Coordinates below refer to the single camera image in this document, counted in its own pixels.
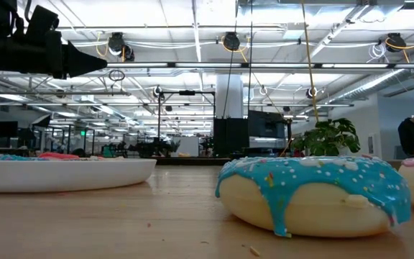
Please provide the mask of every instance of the black jacket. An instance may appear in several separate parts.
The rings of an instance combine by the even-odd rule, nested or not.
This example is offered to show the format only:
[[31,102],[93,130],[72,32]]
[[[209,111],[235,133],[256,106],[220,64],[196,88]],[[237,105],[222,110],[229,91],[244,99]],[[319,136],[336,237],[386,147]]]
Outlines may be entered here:
[[400,144],[407,155],[414,154],[414,123],[410,118],[405,119],[399,126]]

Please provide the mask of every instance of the blue icing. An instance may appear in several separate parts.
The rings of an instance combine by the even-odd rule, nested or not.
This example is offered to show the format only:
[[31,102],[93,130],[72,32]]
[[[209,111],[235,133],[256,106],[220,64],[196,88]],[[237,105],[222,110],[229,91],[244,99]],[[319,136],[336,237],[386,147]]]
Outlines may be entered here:
[[287,234],[285,208],[292,195],[307,183],[329,183],[348,194],[365,196],[390,218],[391,225],[410,220],[407,181],[387,162],[358,157],[242,158],[227,163],[218,176],[221,182],[233,175],[253,180],[270,207],[274,232]]

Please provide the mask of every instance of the white plate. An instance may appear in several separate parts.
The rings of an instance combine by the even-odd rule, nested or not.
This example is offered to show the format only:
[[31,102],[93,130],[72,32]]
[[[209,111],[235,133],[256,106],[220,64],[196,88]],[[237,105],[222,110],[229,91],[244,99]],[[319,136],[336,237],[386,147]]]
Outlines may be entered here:
[[0,192],[79,191],[146,181],[153,159],[0,161]]

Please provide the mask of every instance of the wooden table surface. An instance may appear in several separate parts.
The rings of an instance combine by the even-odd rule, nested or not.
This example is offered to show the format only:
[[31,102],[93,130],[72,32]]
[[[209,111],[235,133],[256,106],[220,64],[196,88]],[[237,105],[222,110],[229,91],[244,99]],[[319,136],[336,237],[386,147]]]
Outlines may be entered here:
[[146,183],[64,194],[0,194],[0,258],[412,258],[394,233],[286,239],[232,216],[213,195],[219,167],[157,167]]

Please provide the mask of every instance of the white column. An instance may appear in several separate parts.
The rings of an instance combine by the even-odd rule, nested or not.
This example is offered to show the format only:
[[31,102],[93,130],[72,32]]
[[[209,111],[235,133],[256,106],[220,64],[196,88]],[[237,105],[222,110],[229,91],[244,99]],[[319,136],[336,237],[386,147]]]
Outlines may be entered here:
[[[241,75],[232,74],[229,78],[228,74],[216,75],[216,117],[218,119],[243,118],[244,107],[242,90],[243,83]],[[228,100],[226,100],[226,92],[228,91]]]

